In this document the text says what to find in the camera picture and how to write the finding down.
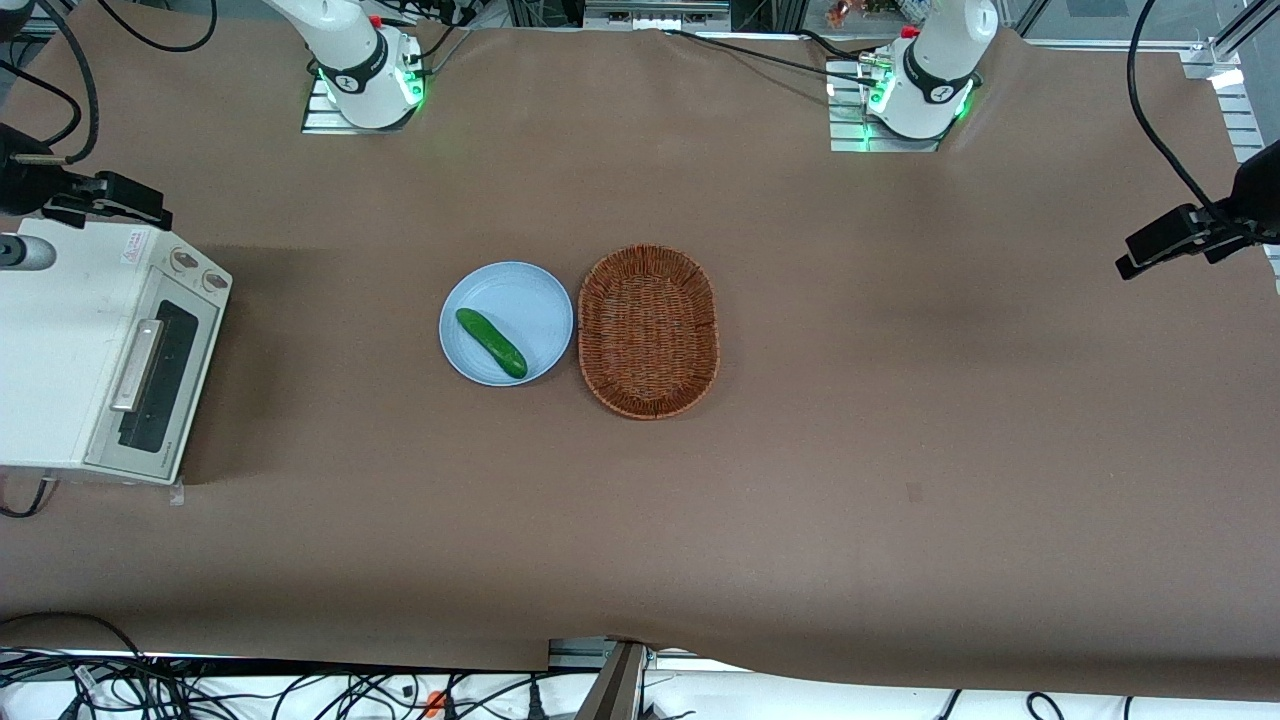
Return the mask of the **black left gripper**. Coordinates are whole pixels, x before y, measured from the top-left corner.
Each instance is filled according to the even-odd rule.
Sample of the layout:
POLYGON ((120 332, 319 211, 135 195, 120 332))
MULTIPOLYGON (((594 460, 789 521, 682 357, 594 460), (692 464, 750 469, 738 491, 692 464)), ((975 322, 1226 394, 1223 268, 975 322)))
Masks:
MULTIPOLYGON (((1279 141, 1238 167, 1231 209, 1231 219, 1240 225, 1210 225, 1204 234, 1203 258, 1210 264, 1249 247, 1251 231, 1277 241, 1279 141)), ((1119 275, 1130 281, 1161 263, 1199 254, 1202 229, 1196 206, 1183 204, 1166 211, 1125 238, 1126 252, 1116 260, 1119 275)))

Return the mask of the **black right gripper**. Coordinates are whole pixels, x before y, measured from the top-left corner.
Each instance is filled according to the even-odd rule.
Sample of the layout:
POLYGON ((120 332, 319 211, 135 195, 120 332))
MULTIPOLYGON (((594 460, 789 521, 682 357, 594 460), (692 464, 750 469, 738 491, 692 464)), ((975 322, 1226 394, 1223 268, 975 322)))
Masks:
POLYGON ((42 218, 83 229, 91 215, 127 217, 170 231, 173 213, 163 192, 115 172, 95 174, 95 192, 59 192, 63 169, 18 163, 17 155, 52 155, 51 149, 10 126, 1 126, 1 213, 22 217, 42 208, 42 218))

